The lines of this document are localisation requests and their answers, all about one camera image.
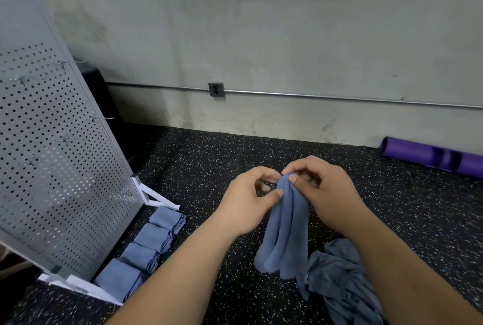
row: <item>crumpled towel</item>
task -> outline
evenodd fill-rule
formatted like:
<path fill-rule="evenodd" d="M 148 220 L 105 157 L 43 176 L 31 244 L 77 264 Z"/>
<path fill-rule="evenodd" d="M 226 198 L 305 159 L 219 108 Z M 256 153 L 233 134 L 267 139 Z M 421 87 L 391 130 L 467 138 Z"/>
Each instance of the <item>crumpled towel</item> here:
<path fill-rule="evenodd" d="M 173 231 L 175 235 L 186 223 L 186 216 L 180 212 L 169 209 L 167 206 L 160 206 L 156 212 L 149 217 L 149 223 Z"/>
<path fill-rule="evenodd" d="M 119 259 L 111 260 L 94 283 L 119 302 L 125 302 L 145 281 L 142 273 Z"/>
<path fill-rule="evenodd" d="M 383 325 L 383 309 L 354 245 L 339 238 L 325 250 L 310 256 L 305 283 L 323 295 L 335 325 Z"/>
<path fill-rule="evenodd" d="M 119 260 L 151 275 L 157 268 L 159 257 L 157 250 L 132 242 L 126 247 Z"/>
<path fill-rule="evenodd" d="M 145 224 L 134 238 L 135 243 L 150 249 L 155 249 L 160 254 L 168 251 L 172 241 L 173 233 L 170 230 L 150 223 Z"/>
<path fill-rule="evenodd" d="M 309 204 L 288 181 L 279 180 L 277 188 L 284 196 L 271 210 L 263 242 L 255 256 L 255 268 L 261 273 L 280 271 L 281 279 L 297 277 L 303 286 L 307 269 L 307 230 Z"/>

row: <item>electrical outlet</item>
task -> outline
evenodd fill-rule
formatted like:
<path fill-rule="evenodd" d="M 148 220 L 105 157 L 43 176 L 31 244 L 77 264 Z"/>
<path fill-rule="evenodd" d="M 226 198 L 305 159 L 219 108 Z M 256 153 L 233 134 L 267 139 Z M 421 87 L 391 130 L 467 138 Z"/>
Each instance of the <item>electrical outlet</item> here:
<path fill-rule="evenodd" d="M 225 86 L 222 82 L 220 83 L 209 83 L 208 88 L 210 89 L 211 97 L 224 97 L 225 96 Z"/>

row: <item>hand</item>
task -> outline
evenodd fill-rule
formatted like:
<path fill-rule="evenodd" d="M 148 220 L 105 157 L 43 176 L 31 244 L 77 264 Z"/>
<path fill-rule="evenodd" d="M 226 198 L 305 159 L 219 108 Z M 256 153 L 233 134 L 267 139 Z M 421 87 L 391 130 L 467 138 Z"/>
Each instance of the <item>hand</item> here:
<path fill-rule="evenodd" d="M 269 186 L 259 182 L 277 182 L 281 175 L 268 167 L 255 167 L 238 175 L 226 189 L 214 216 L 220 218 L 227 229 L 240 236 L 253 230 L 265 213 L 283 196 L 283 189 L 275 189 L 267 195 L 257 197 L 257 189 L 269 192 Z"/>
<path fill-rule="evenodd" d="M 312 203 L 327 226 L 349 237 L 368 219 L 375 218 L 360 198 L 351 178 L 339 166 L 309 156 L 293 161 L 281 172 Z"/>

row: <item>stack of folded towels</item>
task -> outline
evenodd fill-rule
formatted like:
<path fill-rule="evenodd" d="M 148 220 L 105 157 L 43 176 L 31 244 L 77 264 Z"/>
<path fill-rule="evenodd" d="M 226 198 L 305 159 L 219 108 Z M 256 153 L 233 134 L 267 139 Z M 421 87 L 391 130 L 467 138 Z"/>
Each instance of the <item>stack of folded towels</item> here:
<path fill-rule="evenodd" d="M 185 223 L 184 214 L 160 206 L 134 242 L 106 265 L 94 283 L 124 303 L 154 273 L 160 255 L 171 246 L 173 234 L 177 235 Z"/>

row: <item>speckled black floor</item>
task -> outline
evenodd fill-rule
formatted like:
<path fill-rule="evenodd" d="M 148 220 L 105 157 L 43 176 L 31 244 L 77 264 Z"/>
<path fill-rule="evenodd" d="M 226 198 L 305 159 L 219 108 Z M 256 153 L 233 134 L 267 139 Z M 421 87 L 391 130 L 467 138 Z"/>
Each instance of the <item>speckled black floor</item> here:
<path fill-rule="evenodd" d="M 182 206 L 188 222 L 164 260 L 216 209 L 229 182 L 257 165 L 281 171 L 310 154 L 342 166 L 369 208 L 464 298 L 483 310 L 483 181 L 381 159 L 367 147 L 310 143 L 131 124 L 140 136 L 142 181 Z M 144 207 L 121 242 L 118 255 L 155 210 Z M 322 297 L 302 301 L 294 280 L 258 273 L 253 258 L 268 217 L 228 252 L 216 281 L 206 323 L 331 323 Z M 315 214 L 309 253 L 339 235 Z M 116 306 L 37 282 L 9 323 L 103 323 Z"/>

